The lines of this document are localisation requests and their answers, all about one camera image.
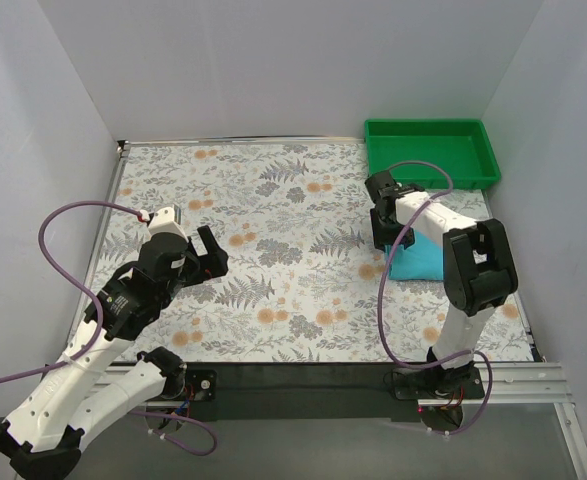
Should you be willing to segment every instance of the white backdrop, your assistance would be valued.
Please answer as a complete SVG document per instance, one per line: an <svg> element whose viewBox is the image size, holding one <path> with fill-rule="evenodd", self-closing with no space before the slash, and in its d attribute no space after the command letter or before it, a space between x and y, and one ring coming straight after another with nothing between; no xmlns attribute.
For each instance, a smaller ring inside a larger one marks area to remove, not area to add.
<svg viewBox="0 0 587 480"><path fill-rule="evenodd" d="M115 138L481 117L541 0L39 0Z"/></svg>
<svg viewBox="0 0 587 480"><path fill-rule="evenodd" d="M546 0L484 115L533 335L587 440L587 0Z"/></svg>
<svg viewBox="0 0 587 480"><path fill-rule="evenodd" d="M36 0L0 0L0 376L63 350L79 293L46 263L37 231L64 203L104 199L115 147ZM80 278L98 218L69 212L48 232L53 255ZM0 417L38 380L0 386ZM0 454L0 479L13 477Z"/></svg>

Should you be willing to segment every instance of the teal cloth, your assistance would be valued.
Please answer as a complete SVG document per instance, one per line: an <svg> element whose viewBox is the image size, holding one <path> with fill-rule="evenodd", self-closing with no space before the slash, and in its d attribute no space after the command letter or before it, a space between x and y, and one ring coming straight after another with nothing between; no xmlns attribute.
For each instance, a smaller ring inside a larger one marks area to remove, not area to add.
<svg viewBox="0 0 587 480"><path fill-rule="evenodd" d="M391 245L386 245L386 258ZM419 232L409 248L401 246L395 251L389 270L391 280L444 280L442 249Z"/></svg>

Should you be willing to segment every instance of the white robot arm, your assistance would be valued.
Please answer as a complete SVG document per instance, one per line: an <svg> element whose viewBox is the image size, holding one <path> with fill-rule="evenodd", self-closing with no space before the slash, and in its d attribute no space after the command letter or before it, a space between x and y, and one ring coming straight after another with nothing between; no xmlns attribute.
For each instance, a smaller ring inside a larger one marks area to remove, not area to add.
<svg viewBox="0 0 587 480"><path fill-rule="evenodd" d="M228 255L210 229L198 229L207 250L198 256L180 217L178 207L151 215L143 211L151 239L142 245L138 260L117 269L98 293L104 311L98 340L71 360L97 326L96 308L90 305L58 360L66 365L49 372L18 408L0 418L0 452L23 478L65 478L89 443L129 410L149 398L173 398L184 389L186 365L159 347L119 381L86 398L111 362L159 318L180 289L228 272Z"/></svg>
<svg viewBox="0 0 587 480"><path fill-rule="evenodd" d="M371 223L375 247L384 250L429 199L424 189L399 185L388 171L369 177L366 187L375 207ZM495 219L477 221L433 201L412 224L443 248L444 288L450 301L444 326L427 360L434 361L460 351L473 351L495 308L517 290L517 274L504 226ZM415 241L409 234L401 246ZM442 364L437 378L444 383L466 377L473 355Z"/></svg>

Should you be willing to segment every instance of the green tray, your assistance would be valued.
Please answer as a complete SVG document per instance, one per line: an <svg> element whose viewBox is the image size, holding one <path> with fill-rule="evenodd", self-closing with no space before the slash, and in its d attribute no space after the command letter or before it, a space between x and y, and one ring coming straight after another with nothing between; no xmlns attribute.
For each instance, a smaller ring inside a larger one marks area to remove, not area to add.
<svg viewBox="0 0 587 480"><path fill-rule="evenodd" d="M442 167L455 188L487 188L500 179L491 142L480 120L372 119L364 123L369 174L386 170L403 160L424 160ZM401 183L425 188L446 188L435 170L408 165L393 170Z"/></svg>

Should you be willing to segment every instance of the tabletop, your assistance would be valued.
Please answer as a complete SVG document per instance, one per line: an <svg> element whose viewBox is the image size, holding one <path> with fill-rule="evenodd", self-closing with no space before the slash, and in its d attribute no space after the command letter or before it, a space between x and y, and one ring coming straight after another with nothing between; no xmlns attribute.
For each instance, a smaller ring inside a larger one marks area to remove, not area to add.
<svg viewBox="0 0 587 480"><path fill-rule="evenodd" d="M375 307L384 258L373 248L366 177L359 143L132 147L115 201L149 211L180 205L196 248L196 228L211 227L229 273L183 289L119 360L157 346L191 362L388 360ZM441 201L489 217L480 191L455 190ZM147 239L142 224L113 212L91 288L136 259ZM389 281L383 304L395 354L425 360L448 308L442 282ZM513 297L478 348L492 360L532 360Z"/></svg>

